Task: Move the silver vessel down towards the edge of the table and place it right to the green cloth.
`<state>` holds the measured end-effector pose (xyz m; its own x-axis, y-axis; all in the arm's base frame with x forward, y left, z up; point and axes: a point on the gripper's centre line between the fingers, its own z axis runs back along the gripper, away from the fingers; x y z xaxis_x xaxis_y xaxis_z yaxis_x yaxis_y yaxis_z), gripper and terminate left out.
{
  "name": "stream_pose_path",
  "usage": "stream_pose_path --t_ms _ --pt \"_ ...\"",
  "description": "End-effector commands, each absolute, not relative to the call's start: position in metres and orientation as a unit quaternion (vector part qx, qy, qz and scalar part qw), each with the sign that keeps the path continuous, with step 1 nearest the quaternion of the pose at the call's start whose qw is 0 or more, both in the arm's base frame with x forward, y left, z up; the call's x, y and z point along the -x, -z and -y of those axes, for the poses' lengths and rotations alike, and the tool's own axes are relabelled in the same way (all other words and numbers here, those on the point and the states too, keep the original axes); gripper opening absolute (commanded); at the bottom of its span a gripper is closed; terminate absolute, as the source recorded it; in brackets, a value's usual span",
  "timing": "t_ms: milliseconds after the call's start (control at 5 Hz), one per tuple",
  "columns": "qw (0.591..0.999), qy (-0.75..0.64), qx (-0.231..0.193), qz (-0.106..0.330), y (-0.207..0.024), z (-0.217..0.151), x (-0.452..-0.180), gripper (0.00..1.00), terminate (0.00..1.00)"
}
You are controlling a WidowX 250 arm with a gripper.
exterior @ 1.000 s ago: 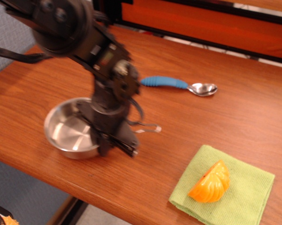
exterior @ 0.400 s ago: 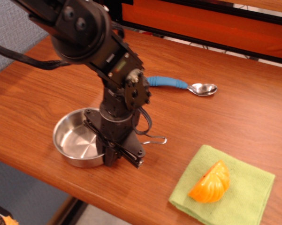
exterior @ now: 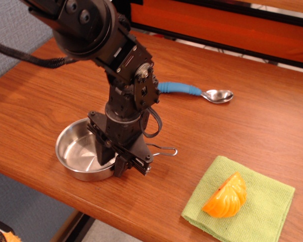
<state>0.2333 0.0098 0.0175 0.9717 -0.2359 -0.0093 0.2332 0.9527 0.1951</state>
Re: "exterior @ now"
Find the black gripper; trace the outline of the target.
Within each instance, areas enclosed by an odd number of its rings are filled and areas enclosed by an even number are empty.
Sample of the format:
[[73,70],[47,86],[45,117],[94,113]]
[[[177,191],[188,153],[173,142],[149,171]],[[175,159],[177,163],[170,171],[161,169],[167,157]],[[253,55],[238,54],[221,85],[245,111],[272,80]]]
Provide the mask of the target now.
[[117,120],[96,111],[88,113],[88,130],[96,136],[98,163],[103,166],[115,157],[115,177],[132,167],[143,175],[150,172],[153,155],[144,141],[142,117],[138,114],[134,119]]

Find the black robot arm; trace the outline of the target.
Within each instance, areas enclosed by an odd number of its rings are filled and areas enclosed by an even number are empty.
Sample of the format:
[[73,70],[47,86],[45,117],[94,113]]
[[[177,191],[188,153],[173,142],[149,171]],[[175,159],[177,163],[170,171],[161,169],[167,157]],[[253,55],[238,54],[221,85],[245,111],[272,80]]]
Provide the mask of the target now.
[[153,156],[144,142],[148,118],[159,115],[153,105],[160,91],[151,54],[119,21],[110,1],[25,1],[29,12],[53,30],[59,48],[76,61],[104,68],[109,99],[104,113],[88,113],[88,129],[96,136],[97,159],[114,159],[114,175],[131,167],[142,174]]

